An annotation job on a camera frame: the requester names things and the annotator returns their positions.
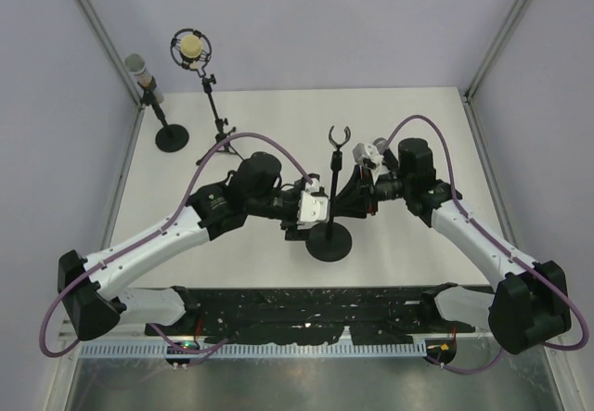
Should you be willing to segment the black round-base mic stand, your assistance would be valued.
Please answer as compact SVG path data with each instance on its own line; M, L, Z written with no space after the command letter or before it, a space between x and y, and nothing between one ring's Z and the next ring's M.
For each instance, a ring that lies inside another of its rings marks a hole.
M315 259L334 263L348 255L352 249L352 236L343 226L338 225L338 231L335 232L335 213L334 203L337 196L339 173L342 170L342 148L350 141L351 130L348 126L343 129L344 140L337 142L332 134L334 127L329 129L328 140L333 146L330 160L331 183L329 193L329 218L324 224L317 224L309 231L309 236L305 241L306 249Z

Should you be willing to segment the black tripod stand with shockmount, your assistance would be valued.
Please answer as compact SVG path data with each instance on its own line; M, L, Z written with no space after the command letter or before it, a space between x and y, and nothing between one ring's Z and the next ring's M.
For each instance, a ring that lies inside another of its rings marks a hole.
M188 67L188 64L185 64L182 61L180 53L180 40L189 33L193 33L199 36L199 38L202 41L203 47L199 62L197 63L198 68L196 68L195 70L191 70ZM183 70L194 72L199 77L203 93L208 98L210 109L213 114L214 125L216 128L215 142L219 143L223 139L226 139L234 135L237 132L237 128L235 126L230 127L228 123L228 118L223 118L220 116L218 108L216 107L213 98L213 86L217 84L217 81L216 77L212 73L209 74L207 72L207 67L210 64L213 57L213 46L208 36L197 29L183 28L173 35L173 38L170 41L169 51L170 56L176 66Z

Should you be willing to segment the cream condenser microphone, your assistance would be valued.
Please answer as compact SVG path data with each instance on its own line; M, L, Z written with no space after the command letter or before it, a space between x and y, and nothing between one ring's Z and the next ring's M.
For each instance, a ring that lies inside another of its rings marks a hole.
M202 53L202 41L199 36L189 33L180 40L180 53L182 61L188 64L191 70L198 68L200 55Z

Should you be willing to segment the black silver handheld microphone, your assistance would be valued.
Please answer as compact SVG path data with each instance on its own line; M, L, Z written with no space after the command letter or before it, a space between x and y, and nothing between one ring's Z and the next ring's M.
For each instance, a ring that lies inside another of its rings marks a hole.
M386 138L379 137L374 140L373 144L386 161L393 160L395 158L395 155L389 148Z

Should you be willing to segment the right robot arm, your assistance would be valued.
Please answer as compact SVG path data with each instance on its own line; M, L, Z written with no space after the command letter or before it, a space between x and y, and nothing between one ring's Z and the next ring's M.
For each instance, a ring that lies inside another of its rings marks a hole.
M402 199L412 215L453 243L493 290L438 286L420 307L422 325L440 331L460 322L487 330L511 354L568 331L571 313L561 298L567 291L561 267L533 261L477 220L461 194L437 177L426 140L404 139L396 153L381 151L383 144L355 146L355 168L336 197L336 214L363 219L381 202Z

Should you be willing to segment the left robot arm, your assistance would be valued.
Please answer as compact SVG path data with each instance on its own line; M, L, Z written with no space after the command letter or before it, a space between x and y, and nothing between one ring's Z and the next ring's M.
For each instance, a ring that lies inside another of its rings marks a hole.
M191 333L199 305L189 289L139 289L134 282L175 256L245 225L249 216L302 225L317 217L305 206L320 187L308 174L290 189L281 163L256 152L226 179L192 191L176 211L133 238L86 256L71 250L58 260L58 295L76 337L95 340L119 325L166 334Z

